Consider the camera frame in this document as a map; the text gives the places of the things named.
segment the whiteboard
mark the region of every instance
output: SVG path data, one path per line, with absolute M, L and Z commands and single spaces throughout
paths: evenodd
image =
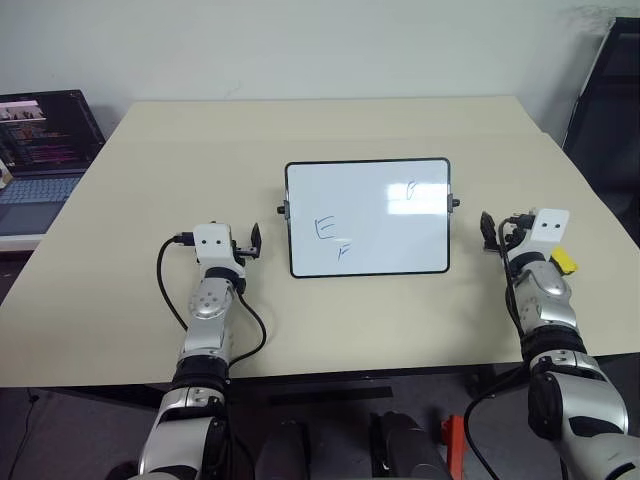
M 446 158 L 289 163 L 291 274 L 446 272 L 450 170 Z

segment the black whiteboard frame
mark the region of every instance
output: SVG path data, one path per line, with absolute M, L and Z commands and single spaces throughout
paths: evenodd
M 447 164 L 447 202 L 451 198 L 451 162 L 445 157 L 422 157 L 422 158 L 392 158 L 381 160 L 329 160 L 314 162 L 289 162 L 284 167 L 284 188 L 285 188 L 285 220 L 287 222 L 287 238 L 289 243 L 289 273 L 294 278 L 331 278 L 331 277 L 377 277 L 381 275 L 425 275 L 446 273 L 451 267 L 451 204 L 447 205 L 447 265 L 443 270 L 425 270 L 420 272 L 373 272 L 373 273 L 342 273 L 335 275 L 296 275 L 293 273 L 293 249 L 291 247 L 291 217 L 289 216 L 289 167 L 292 165 L 335 165 L 339 163 L 390 163 L 390 162 L 424 162 L 424 161 L 444 161 Z

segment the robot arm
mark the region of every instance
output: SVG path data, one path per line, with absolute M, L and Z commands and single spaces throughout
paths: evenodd
M 244 258 L 260 255 L 254 226 L 247 249 L 236 247 L 228 225 L 198 225 L 183 233 L 195 246 L 200 281 L 189 301 L 187 329 L 171 390 L 167 392 L 140 458 L 137 479 L 224 479 L 231 463 L 225 407 L 231 336 L 227 314 L 246 286 Z
M 483 214 L 485 246 L 495 244 Z M 622 397 L 587 354 L 571 289 L 551 263 L 569 212 L 542 209 L 509 219 L 507 275 L 522 331 L 521 349 L 530 371 L 529 425 L 553 443 L 576 480 L 640 478 L 640 439 L 630 437 Z

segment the laptop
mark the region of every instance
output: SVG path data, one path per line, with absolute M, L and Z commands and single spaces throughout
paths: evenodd
M 35 249 L 104 143 L 80 90 L 0 95 L 0 251 Z

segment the cable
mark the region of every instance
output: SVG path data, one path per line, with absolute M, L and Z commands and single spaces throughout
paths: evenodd
M 485 460 L 484 456 L 482 456 L 482 453 L 480 453 L 480 450 L 478 450 L 478 447 L 476 447 L 476 444 L 473 441 L 473 438 L 471 437 L 471 431 L 469 430 L 469 419 L 471 418 L 471 413 L 473 412 L 473 409 L 476 408 L 480 402 L 482 402 L 485 398 L 489 397 L 490 395 L 494 395 L 508 388 L 510 383 L 516 378 L 518 378 L 526 370 L 527 370 L 527 366 L 523 363 L 522 365 L 520 365 L 520 367 L 514 370 L 511 373 L 511 375 L 509 375 L 507 378 L 496 383 L 487 391 L 485 391 L 484 393 L 476 397 L 469 404 L 469 406 L 467 407 L 467 410 L 464 412 L 464 434 L 467 437 L 467 443 L 469 444 L 469 447 L 471 447 L 471 450 L 473 450 L 473 453 L 475 453 L 476 457 L 478 457 L 478 460 L 480 460 L 480 463 L 482 464 L 482 466 L 484 466 L 485 470 L 489 473 L 489 475 L 493 480 L 500 480 L 500 477 L 496 475 L 496 473 L 491 468 L 491 465 L 489 465 L 489 462 Z
M 40 399 L 38 395 L 32 395 L 31 389 L 27 388 L 27 397 L 29 399 L 29 403 L 31 406 L 29 407 L 29 411 L 27 412 L 27 416 L 24 421 L 24 433 L 22 434 L 22 439 L 18 445 L 18 450 L 16 451 L 16 456 L 13 458 L 13 463 L 11 464 L 11 469 L 9 470 L 9 475 L 7 476 L 7 480 L 11 480 L 13 478 L 13 474 L 15 472 L 16 466 L 18 465 L 18 460 L 22 456 L 24 449 L 27 445 L 27 436 L 29 435 L 29 419 L 31 418 L 31 412 L 33 412 L 33 407 L 36 405 L 36 402 Z
M 560 459 L 560 472 L 562 473 L 562 480 L 569 480 L 569 470 L 567 470 L 567 464 Z
M 258 346 L 256 348 L 254 348 L 253 350 L 251 350 L 251 351 L 249 351 L 247 353 L 243 353 L 242 355 L 240 355 L 240 356 L 234 358 L 233 360 L 231 360 L 229 362 L 229 368 L 231 368 L 233 365 L 238 363 L 240 360 L 244 360 L 245 358 L 249 358 L 251 355 L 255 355 L 260 350 L 262 350 L 262 347 L 264 347 L 264 344 L 267 343 L 267 329 L 265 328 L 264 323 L 263 323 L 262 319 L 260 318 L 260 315 L 258 315 L 255 312 L 255 310 L 249 306 L 249 304 L 245 301 L 245 299 L 244 299 L 244 297 L 242 296 L 241 293 L 238 293 L 238 300 L 240 301 L 242 306 L 247 309 L 247 311 L 256 320 L 256 322 L 258 322 L 258 326 L 260 327 L 260 331 L 262 332 L 262 338 L 260 339 L 260 343 L 258 344 Z
M 160 251 L 158 252 L 158 259 L 156 260 L 156 278 L 158 279 L 158 288 L 160 288 L 160 293 L 162 294 L 162 298 L 164 298 L 164 301 L 167 304 L 167 307 L 169 307 L 169 310 L 171 310 L 171 313 L 173 313 L 173 316 L 176 317 L 176 320 L 178 321 L 180 326 L 186 331 L 187 324 L 184 323 L 182 318 L 180 318 L 180 314 L 178 313 L 176 308 L 173 306 L 173 303 L 171 303 L 171 299 L 169 298 L 169 295 L 167 295 L 167 290 L 164 288 L 164 281 L 162 280 L 162 258 L 164 257 L 164 251 L 172 243 L 176 243 L 175 237 L 170 238 L 169 240 L 164 242 L 160 247 Z
M 504 241 L 504 226 L 509 223 L 509 219 L 505 218 L 498 226 L 498 241 L 500 242 L 500 256 L 502 257 L 502 266 L 504 267 L 504 274 L 507 277 L 507 310 L 513 320 L 513 324 L 518 331 L 518 336 L 522 338 L 524 331 L 520 325 L 520 315 L 518 315 L 518 308 L 516 307 L 516 294 L 513 289 L 513 279 L 511 278 L 511 271 L 509 270 L 509 257 L 507 256 L 507 247 Z

